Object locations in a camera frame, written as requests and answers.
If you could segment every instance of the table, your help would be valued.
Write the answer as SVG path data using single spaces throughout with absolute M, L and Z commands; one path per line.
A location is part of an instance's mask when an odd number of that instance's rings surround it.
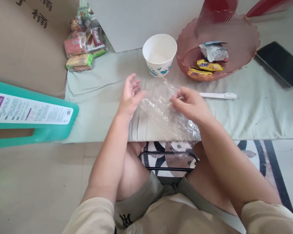
M 293 6 L 286 12 L 252 20 L 260 32 L 260 47 L 278 41 L 293 54 Z M 68 72 L 65 99 L 78 103 L 80 111 L 63 143 L 104 141 L 117 111 L 124 79 L 133 72 L 146 89 L 158 79 L 149 73 L 142 49 L 115 53 L 110 45 L 109 52 L 95 60 L 93 70 Z M 166 78 L 200 92 L 236 93 L 238 97 L 234 100 L 206 99 L 213 114 L 235 140 L 293 139 L 293 88 L 282 88 L 255 60 L 224 79 L 205 83 L 187 78 L 174 60 Z M 158 127 L 154 119 L 138 108 L 130 123 L 128 140 L 182 139 L 167 134 L 165 128 Z

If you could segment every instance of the sleeve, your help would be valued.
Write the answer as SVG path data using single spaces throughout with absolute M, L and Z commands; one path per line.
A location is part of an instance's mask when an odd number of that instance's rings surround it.
M 248 234 L 293 233 L 293 214 L 278 204 L 248 203 L 242 209 L 242 222 Z
M 106 198 L 84 201 L 74 211 L 63 234 L 114 233 L 114 206 Z

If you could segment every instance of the white paper cup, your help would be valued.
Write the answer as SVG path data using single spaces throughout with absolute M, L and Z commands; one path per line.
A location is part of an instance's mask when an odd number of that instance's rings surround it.
M 165 76 L 177 52 L 177 43 L 167 34 L 150 37 L 143 45 L 142 53 L 150 73 L 156 77 Z

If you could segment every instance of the black metal frame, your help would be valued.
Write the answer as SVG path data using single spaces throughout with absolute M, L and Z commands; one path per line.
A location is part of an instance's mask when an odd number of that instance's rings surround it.
M 142 160 L 142 156 L 148 156 L 151 154 L 157 154 L 157 155 L 166 155 L 166 154 L 175 154 L 174 152 L 158 152 L 158 151 L 145 151 L 139 154 L 140 160 Z M 178 154 L 187 154 L 190 157 L 193 157 L 196 162 L 199 162 L 199 159 L 197 156 L 195 156 L 192 152 L 178 152 Z M 183 172 L 191 172 L 193 171 L 193 168 L 182 168 L 182 167 L 146 167 L 146 169 L 153 171 L 153 170 L 159 170 L 159 171 L 183 171 Z

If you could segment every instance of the red snack package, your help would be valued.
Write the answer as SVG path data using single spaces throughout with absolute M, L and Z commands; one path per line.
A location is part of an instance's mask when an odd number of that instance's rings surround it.
M 86 34 L 84 32 L 71 33 L 64 42 L 64 46 L 68 58 L 74 55 L 86 54 L 88 52 Z
M 86 36 L 87 36 L 87 45 L 88 45 L 89 52 L 105 47 L 105 45 L 102 41 L 101 27 L 89 29 L 86 32 Z

